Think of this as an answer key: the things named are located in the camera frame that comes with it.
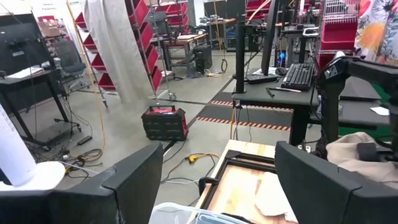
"keyboard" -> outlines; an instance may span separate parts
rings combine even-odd
[[[281,84],[282,88],[307,91],[311,88],[314,64],[292,64]]]

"black and orange striped tape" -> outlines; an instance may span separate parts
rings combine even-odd
[[[218,101],[218,100],[213,100],[210,102],[212,105],[223,105],[223,106],[232,106],[232,102],[228,101]],[[265,109],[265,110],[277,110],[277,111],[286,111],[286,112],[292,112],[293,110],[290,108],[275,108],[271,106],[248,106],[249,108],[259,108],[259,109]]]
[[[220,123],[220,124],[231,124],[231,121],[226,120],[226,119],[197,117],[197,120],[209,121],[209,122]],[[251,127],[255,127],[255,128],[266,128],[266,129],[272,129],[272,130],[290,131],[290,127],[271,125],[271,124],[260,124],[260,123],[252,123],[252,122],[249,123],[249,122],[240,121],[238,123],[238,125],[251,126]]]

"white curtain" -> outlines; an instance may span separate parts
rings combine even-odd
[[[124,0],[85,0],[87,28],[123,103],[138,108],[153,96]]]

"black chair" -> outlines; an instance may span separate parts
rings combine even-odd
[[[69,86],[69,90],[72,90],[72,88],[77,85],[89,87],[88,83],[83,79],[86,64],[81,62],[81,58],[75,47],[75,44],[72,41],[68,40],[56,42],[54,44],[54,47],[58,58],[61,60],[61,67],[63,72],[65,73],[66,78],[78,78],[78,80],[76,80]]]

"wire rack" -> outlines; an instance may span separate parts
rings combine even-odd
[[[356,22],[360,0],[324,0],[322,22],[326,24]]]

